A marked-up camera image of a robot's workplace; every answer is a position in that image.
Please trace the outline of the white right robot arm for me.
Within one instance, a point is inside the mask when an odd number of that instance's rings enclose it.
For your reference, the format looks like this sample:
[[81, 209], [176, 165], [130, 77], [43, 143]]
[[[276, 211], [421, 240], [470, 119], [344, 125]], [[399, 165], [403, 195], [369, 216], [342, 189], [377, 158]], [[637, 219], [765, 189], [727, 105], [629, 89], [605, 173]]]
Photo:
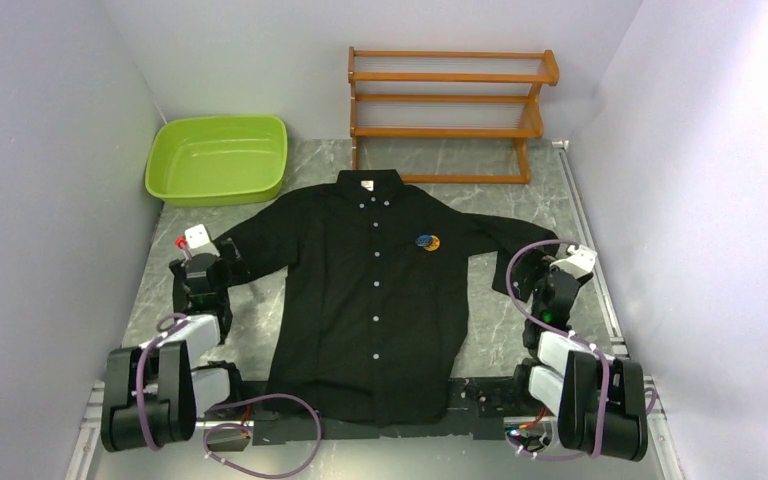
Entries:
[[510, 401], [524, 415], [543, 406], [555, 418], [563, 460], [584, 455], [638, 462], [648, 451], [647, 416], [656, 394], [641, 365], [602, 352], [569, 325], [581, 288], [593, 277], [597, 254], [572, 243], [562, 258], [544, 255], [525, 310], [523, 344], [534, 359]]

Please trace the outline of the black button shirt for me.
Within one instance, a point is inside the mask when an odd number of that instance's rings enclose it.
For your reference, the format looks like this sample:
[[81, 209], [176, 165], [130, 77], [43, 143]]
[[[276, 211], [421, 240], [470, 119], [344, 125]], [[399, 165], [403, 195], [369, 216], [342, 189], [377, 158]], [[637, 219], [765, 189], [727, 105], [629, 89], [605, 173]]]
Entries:
[[446, 411], [468, 331], [470, 258], [495, 254], [503, 291], [511, 257], [557, 236], [455, 210], [394, 170], [343, 170], [281, 195], [225, 238], [249, 282], [287, 273], [265, 408], [387, 426]]

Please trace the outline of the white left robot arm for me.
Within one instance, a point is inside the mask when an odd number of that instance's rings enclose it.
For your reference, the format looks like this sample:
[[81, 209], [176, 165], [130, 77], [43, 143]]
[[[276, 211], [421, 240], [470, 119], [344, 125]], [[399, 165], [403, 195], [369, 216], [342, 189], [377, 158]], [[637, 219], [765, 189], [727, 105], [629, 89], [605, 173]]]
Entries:
[[244, 411], [236, 365], [200, 361], [225, 342], [233, 320], [228, 289], [239, 254], [230, 240], [214, 245], [214, 252], [183, 245], [190, 255], [169, 265], [173, 311], [157, 322], [156, 337], [108, 355], [100, 424], [106, 451], [157, 451], [191, 439], [209, 410], [223, 420]]

